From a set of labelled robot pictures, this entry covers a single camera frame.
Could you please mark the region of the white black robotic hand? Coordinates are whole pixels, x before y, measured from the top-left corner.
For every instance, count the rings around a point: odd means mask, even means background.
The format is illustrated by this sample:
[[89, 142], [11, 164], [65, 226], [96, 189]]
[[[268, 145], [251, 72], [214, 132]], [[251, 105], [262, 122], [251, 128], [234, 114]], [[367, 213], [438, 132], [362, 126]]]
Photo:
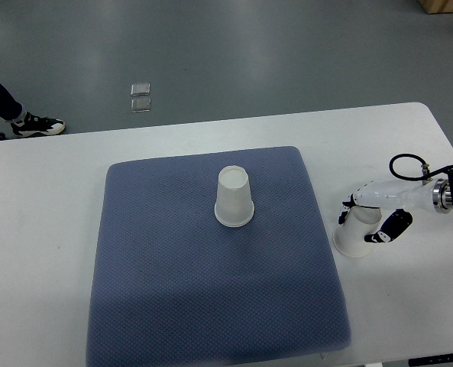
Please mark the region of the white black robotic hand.
[[364, 235], [368, 243], [387, 243], [403, 234], [413, 223], [411, 211], [449, 213], [453, 199], [449, 180], [439, 178], [428, 183], [405, 180], [376, 180], [354, 191], [341, 205], [338, 224], [343, 225], [356, 208], [391, 209], [381, 227]]

